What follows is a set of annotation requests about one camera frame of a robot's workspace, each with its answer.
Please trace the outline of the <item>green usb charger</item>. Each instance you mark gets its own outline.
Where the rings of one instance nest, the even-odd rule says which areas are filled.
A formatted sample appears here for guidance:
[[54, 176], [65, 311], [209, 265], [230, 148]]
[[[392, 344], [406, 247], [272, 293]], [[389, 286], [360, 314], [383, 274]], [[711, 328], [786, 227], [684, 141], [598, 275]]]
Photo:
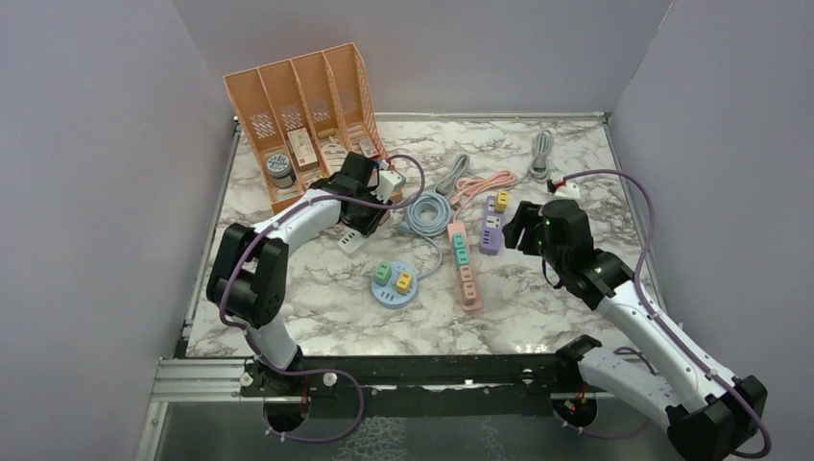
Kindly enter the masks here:
[[373, 272], [373, 282], [379, 286], [386, 286], [392, 276], [392, 267], [388, 262], [381, 262]]

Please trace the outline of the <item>teal usb charger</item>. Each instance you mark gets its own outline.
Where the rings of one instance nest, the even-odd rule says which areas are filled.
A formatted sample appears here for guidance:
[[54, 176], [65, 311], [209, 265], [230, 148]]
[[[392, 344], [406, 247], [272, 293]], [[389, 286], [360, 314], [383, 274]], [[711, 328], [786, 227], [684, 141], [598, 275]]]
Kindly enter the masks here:
[[452, 234], [451, 244], [455, 252], [465, 250], [467, 248], [467, 241], [462, 232], [455, 232]]
[[458, 248], [454, 251], [455, 261], [458, 267], [466, 266], [470, 263], [470, 256], [467, 248]]

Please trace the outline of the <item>yellow usb charger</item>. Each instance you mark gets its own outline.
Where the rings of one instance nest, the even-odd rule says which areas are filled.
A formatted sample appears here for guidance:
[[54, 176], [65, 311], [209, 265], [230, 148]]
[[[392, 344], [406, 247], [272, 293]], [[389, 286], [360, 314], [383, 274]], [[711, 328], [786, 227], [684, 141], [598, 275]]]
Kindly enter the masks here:
[[410, 271], [402, 271], [399, 273], [398, 279], [395, 282], [395, 291], [402, 296], [409, 294], [412, 289], [414, 276]]

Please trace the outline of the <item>pink usb charger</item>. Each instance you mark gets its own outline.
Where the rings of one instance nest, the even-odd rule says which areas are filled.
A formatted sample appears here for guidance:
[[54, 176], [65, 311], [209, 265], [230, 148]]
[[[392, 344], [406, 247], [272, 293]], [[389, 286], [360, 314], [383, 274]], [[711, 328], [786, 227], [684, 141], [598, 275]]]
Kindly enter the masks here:
[[474, 281], [474, 272], [470, 264], [461, 265], [458, 268], [458, 279], [461, 284]]
[[474, 282], [469, 282], [461, 285], [462, 298], [465, 305], [471, 305], [478, 301], [478, 290]]

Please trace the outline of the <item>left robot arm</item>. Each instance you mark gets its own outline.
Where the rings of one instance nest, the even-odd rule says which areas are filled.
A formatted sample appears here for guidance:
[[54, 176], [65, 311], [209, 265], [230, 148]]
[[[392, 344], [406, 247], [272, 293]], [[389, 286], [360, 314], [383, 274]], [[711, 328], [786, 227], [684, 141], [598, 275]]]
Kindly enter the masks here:
[[379, 179], [376, 162], [361, 154], [346, 156], [340, 170], [312, 183], [293, 204], [255, 229], [239, 223], [224, 231], [205, 289], [217, 304], [221, 321], [243, 334], [257, 361], [267, 367], [265, 380], [286, 395], [301, 382], [301, 350], [279, 315], [290, 256], [322, 231], [338, 223], [369, 235], [391, 207], [379, 199], [371, 179]]

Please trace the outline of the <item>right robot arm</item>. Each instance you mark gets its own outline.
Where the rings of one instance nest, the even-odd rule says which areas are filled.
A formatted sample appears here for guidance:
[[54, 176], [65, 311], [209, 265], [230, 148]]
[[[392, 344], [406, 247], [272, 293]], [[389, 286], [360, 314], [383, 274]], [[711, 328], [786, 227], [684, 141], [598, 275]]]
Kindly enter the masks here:
[[657, 373], [631, 365], [583, 335], [556, 352], [554, 378], [565, 390], [601, 388], [663, 429], [684, 460], [723, 460], [759, 431], [768, 391], [740, 377], [691, 340], [634, 279], [617, 255], [594, 245], [576, 201], [519, 203], [502, 229], [504, 244], [542, 258], [565, 289], [621, 330]]

